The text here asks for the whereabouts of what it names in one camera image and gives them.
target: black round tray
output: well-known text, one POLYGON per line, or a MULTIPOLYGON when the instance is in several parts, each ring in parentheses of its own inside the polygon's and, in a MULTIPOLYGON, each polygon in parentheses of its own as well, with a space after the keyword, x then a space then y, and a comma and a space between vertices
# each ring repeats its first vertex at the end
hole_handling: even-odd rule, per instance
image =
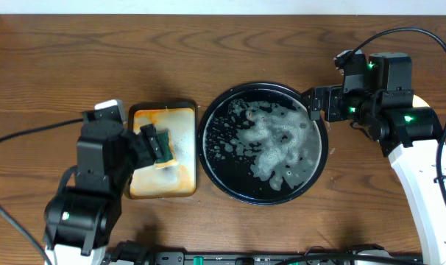
MULTIPOLYGON (((319 144, 321 145, 320 148, 319 145, 317 145, 318 150, 316 151, 316 153, 319 154, 317 165, 312 163, 312 166, 310 166, 310 172, 313 173, 310 177, 307 177, 306 181, 302 182, 299 185, 294 185, 293 187, 290 187, 288 182, 283 180, 283 182, 280 184, 280 187, 278 187, 280 189, 279 191, 274 190, 273 187, 271 187, 271 184, 269 184, 270 178, 275 177, 275 172, 272 172, 272 176, 266 181, 262 181, 262 178, 254 177, 254 171, 249 170, 250 166, 255 161, 254 159, 251 160, 251 158, 248 158, 247 156, 237 157, 233 155, 229 156, 228 159, 222 160, 222 155, 228 154, 227 152, 223 152, 222 150, 219 153, 219 159, 217 160, 214 156, 213 158, 211 156, 212 154, 215 154, 215 150, 210 150, 210 145, 207 146, 208 150, 204 150, 204 141, 206 141, 205 133, 207 133, 205 132, 205 130, 207 127, 212 129, 212 132, 214 130, 224 130, 221 132, 221 135, 218 135, 217 137, 220 138, 221 136, 221 138, 224 139, 226 143, 229 141, 230 138, 234 137, 236 132, 241 132, 240 130, 238 130, 243 126, 241 123, 238 124, 239 122, 242 122, 242 120, 240 119, 238 121, 235 121, 235 119, 232 118, 235 123, 229 125, 225 122, 224 127, 222 127, 217 122, 219 120, 218 117, 224 117, 225 111, 230 111, 230 107, 228 107, 230 105, 230 102, 239 97, 244 97, 248 102, 271 100, 272 102, 276 102, 277 104, 279 104, 279 106, 281 107, 289 107, 297 112, 306 111, 307 106, 306 102, 303 101, 300 93, 277 83, 247 83, 238 85, 224 92, 222 95, 217 97, 205 111, 197 133, 197 151, 205 173, 223 192, 243 202, 248 202, 256 205, 274 205, 288 202, 289 200, 292 200, 303 194, 316 182, 325 167, 326 159, 328 157, 328 134, 326 133, 325 125, 321 119, 318 121, 311 121, 312 123, 308 124, 313 127, 313 129, 310 128, 310 130, 319 131, 319 138, 316 138, 317 141, 315 144, 319 142, 319 144), (209 124, 209 122, 218 124, 219 129, 216 129, 215 125, 209 124)), ((245 126, 249 126, 248 121, 245 121, 244 124, 245 126)), ((215 138, 213 135, 206 136, 208 138, 215 138)))

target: white wall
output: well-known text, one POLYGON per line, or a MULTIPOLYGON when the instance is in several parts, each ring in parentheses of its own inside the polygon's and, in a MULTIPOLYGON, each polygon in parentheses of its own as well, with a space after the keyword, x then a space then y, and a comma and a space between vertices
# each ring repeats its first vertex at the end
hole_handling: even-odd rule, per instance
POLYGON ((0 14, 446 15, 446 0, 0 0, 0 14))

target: soapy water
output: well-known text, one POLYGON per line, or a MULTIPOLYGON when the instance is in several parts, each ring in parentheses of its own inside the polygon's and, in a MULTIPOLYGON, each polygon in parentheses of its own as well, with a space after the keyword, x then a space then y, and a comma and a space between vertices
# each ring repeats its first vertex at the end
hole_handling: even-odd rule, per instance
POLYGON ((209 142, 213 134, 204 135, 204 150, 210 146, 210 151, 218 154, 212 157, 216 160, 221 160, 225 153, 237 162, 251 163, 252 176, 269 181, 275 191, 281 190, 283 181, 291 189, 303 184, 318 165, 321 137, 305 108, 290 100, 293 106, 289 109, 278 103, 234 99, 226 116, 210 117, 209 122, 232 127, 236 135, 218 132, 219 141, 209 142))

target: black plate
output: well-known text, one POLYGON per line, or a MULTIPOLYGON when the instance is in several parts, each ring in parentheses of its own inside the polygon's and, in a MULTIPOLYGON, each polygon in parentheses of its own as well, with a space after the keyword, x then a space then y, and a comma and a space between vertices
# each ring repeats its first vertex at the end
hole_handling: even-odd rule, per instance
POLYGON ((205 173, 223 192, 252 204, 279 204, 303 194, 328 156, 325 125, 307 120, 306 106, 298 92, 276 83, 247 83, 224 92, 197 133, 205 173))

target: wooden table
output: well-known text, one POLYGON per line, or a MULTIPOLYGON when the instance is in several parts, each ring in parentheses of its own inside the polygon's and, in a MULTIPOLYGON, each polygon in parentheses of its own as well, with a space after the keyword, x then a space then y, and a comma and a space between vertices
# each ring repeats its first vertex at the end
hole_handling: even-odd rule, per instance
MULTIPOLYGON (((97 102, 193 99, 201 117, 223 91, 268 80, 304 91, 341 82, 333 57, 376 32, 424 27, 446 41, 446 17, 2 15, 0 136, 79 117, 97 102)), ((446 116, 446 57, 416 33, 364 49, 407 52, 417 94, 446 116)), ((76 163, 79 124, 0 145, 0 203, 41 239, 43 210, 60 175, 76 163)), ((377 243, 419 253, 399 180, 377 143, 346 123, 328 126, 328 163, 298 199, 261 207, 228 197, 199 165, 191 197, 123 199, 110 246, 136 240, 190 252, 292 252, 377 243)), ((0 217, 0 264, 40 256, 0 217)))

